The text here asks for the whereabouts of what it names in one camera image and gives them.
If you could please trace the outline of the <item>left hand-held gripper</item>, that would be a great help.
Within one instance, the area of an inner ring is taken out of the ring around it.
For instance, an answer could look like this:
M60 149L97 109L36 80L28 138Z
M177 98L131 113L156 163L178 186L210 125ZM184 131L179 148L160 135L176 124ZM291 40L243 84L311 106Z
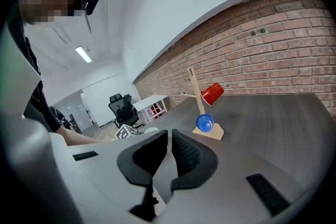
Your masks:
M116 140L121 140L121 139L124 139L124 138L136 136L136 135L138 135L137 129L135 129L135 128L129 126L129 125L123 124L118 129L118 131L116 132L115 139Z

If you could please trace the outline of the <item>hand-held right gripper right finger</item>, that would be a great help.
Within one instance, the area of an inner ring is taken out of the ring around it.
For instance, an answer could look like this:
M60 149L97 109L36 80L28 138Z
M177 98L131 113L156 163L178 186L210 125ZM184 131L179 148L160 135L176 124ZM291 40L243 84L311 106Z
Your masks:
M173 130L171 198L158 223L286 223L301 208L299 185L260 156Z

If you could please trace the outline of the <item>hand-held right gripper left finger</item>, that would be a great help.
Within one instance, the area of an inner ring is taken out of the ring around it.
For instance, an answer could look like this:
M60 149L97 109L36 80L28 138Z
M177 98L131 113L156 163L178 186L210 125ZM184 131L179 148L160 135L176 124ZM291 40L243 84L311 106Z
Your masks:
M152 221L166 207L153 177L162 164L168 132L154 131L102 144L70 147L84 175L115 207Z

